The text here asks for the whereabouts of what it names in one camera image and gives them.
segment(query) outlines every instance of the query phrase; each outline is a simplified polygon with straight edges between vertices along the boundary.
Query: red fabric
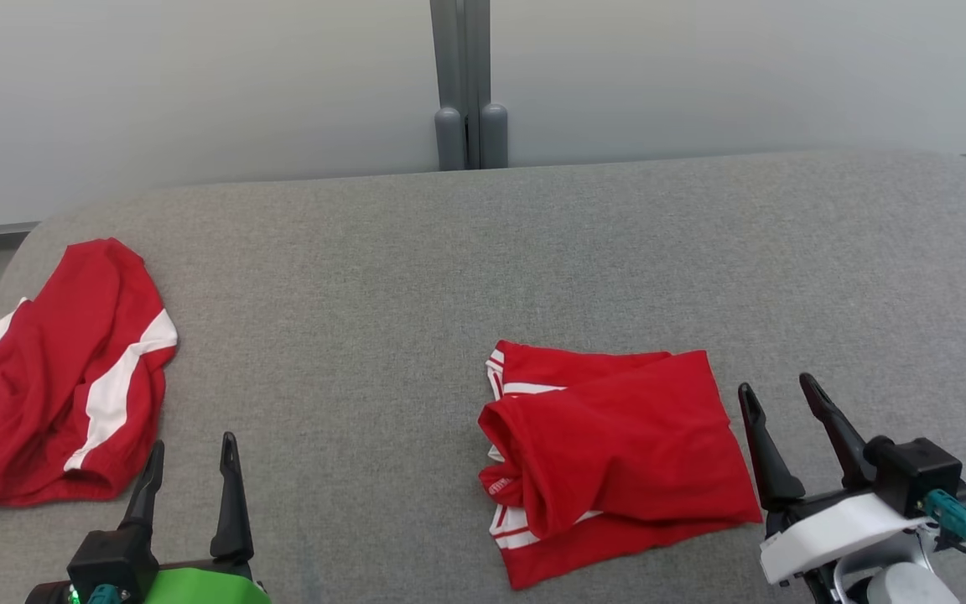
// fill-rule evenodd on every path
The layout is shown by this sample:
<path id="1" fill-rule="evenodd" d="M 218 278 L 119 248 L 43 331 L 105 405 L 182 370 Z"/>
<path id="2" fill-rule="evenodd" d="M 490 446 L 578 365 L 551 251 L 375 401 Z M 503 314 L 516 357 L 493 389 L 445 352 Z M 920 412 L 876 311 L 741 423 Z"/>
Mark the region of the red fabric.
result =
<path id="1" fill-rule="evenodd" d="M 491 532 L 514 589 L 761 521 L 705 352 L 579 355 L 500 341 L 487 364 L 510 387 L 566 387 L 507 393 L 480 416 L 506 460 L 480 481 L 499 503 Z M 505 531 L 515 508 L 526 525 Z M 602 514 L 584 519 L 590 511 Z M 538 539 L 503 543 L 524 531 Z"/>
<path id="2" fill-rule="evenodd" d="M 141 257 L 112 239 L 66 248 L 0 340 L 0 505 L 122 493 L 156 436 L 176 341 Z"/>

